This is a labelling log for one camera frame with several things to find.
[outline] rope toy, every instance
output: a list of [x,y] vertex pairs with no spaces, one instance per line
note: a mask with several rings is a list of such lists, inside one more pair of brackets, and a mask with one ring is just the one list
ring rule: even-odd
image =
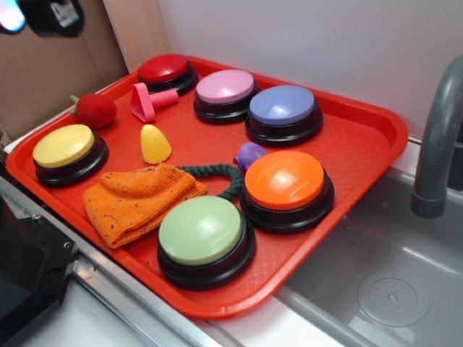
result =
[[225,176],[231,179],[230,187],[225,189],[218,197],[223,197],[228,201],[234,200],[241,192],[243,185],[243,174],[238,169],[229,164],[216,164],[209,166],[177,166],[180,170],[186,171],[194,177]]

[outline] knitted fabric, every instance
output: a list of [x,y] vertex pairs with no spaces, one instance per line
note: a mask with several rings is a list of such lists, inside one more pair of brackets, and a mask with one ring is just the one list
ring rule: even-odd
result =
[[110,248],[158,228],[180,202],[206,195],[208,188],[168,164],[128,173],[108,172],[82,198],[88,219]]

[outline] yellow toy corn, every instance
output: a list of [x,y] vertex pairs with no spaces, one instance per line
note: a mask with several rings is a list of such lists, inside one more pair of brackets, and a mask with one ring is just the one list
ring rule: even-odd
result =
[[151,124],[143,126],[140,134],[143,160],[148,164],[159,164],[171,154],[171,145],[164,134]]

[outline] black button base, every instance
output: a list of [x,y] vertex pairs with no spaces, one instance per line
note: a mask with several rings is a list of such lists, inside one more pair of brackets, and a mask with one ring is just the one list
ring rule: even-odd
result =
[[169,258],[158,245],[158,262],[164,275],[174,285],[190,290],[214,289],[241,275],[255,254],[255,233],[249,220],[239,212],[242,233],[235,247],[224,257],[206,265],[189,266]]
[[271,234],[295,234],[317,226],[333,207],[334,185],[325,172],[321,193],[309,204],[293,210],[269,210],[253,202],[244,187],[239,198],[251,223]]
[[76,161],[58,168],[43,168],[35,161],[35,175],[47,187],[66,187],[92,176],[106,162],[109,156],[106,142],[95,135],[95,142],[89,151]]
[[312,113],[296,123],[287,125],[267,125],[247,115],[247,136],[259,145],[272,147],[299,145],[310,140],[323,126],[323,112],[315,101]]
[[140,82],[146,84],[148,92],[150,94],[159,93],[166,90],[175,90],[179,95],[184,95],[193,89],[197,81],[199,80],[196,69],[191,65],[191,61],[188,61],[188,68],[183,74],[178,77],[172,78],[171,80],[163,82],[146,82],[137,76]]
[[193,103],[196,117],[199,120],[212,124],[230,124],[238,121],[244,121],[247,117],[247,110],[251,99],[259,92],[259,87],[254,81],[252,92],[243,99],[233,103],[206,103],[201,100],[196,93],[196,99]]

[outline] toy strawberry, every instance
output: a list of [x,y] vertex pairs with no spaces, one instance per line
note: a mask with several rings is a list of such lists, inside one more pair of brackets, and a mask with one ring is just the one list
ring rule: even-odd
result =
[[117,107],[114,101],[101,94],[85,94],[78,98],[71,96],[76,103],[70,113],[92,129],[101,129],[116,118]]

